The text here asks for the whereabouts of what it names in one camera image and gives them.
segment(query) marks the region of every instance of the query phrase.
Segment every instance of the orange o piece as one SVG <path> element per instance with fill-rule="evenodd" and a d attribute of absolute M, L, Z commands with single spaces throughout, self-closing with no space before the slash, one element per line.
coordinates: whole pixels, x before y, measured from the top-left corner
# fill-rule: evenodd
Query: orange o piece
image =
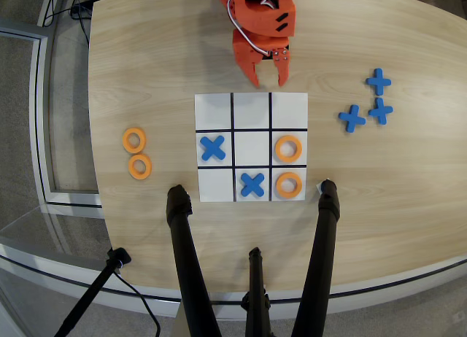
<path fill-rule="evenodd" d="M 134 146 L 130 143 L 130 135 L 136 134 L 139 137 L 139 145 Z M 129 153 L 138 153 L 141 152 L 146 146 L 146 134 L 140 128 L 129 128 L 123 134 L 123 147 Z"/>
<path fill-rule="evenodd" d="M 146 170 L 143 173 L 138 172 L 136 168 L 134 168 L 134 164 L 137 160 L 140 160 L 146 166 Z M 132 156 L 130 158 L 130 161 L 128 162 L 128 170 L 130 171 L 130 174 L 134 179 L 146 179 L 151 174 L 152 169 L 153 165 L 151 164 L 150 158 L 146 155 L 143 155 L 142 153 L 140 153 L 139 155 Z"/>
<path fill-rule="evenodd" d="M 296 146 L 296 151 L 293 155 L 291 156 L 286 156 L 283 155 L 282 152 L 280 151 L 282 145 L 286 142 L 292 142 Z M 286 163 L 292 163 L 298 160 L 298 158 L 301 156 L 302 148 L 301 148 L 301 142 L 298 140 L 296 137 L 291 136 L 291 135 L 286 135 L 277 140 L 276 143 L 276 155 L 277 157 L 282 161 Z"/>
<path fill-rule="evenodd" d="M 295 190 L 291 191 L 289 193 L 287 191 L 285 191 L 284 189 L 282 189 L 282 183 L 287 179 L 295 180 L 295 182 L 297 183 L 297 186 L 296 186 Z M 296 197 L 300 193 L 301 187 L 302 187 L 301 179 L 295 173 L 290 173 L 290 172 L 289 173 L 284 173 L 277 179 L 277 182 L 276 182 L 277 192 L 283 198 L 294 198 L 294 197 Z"/>

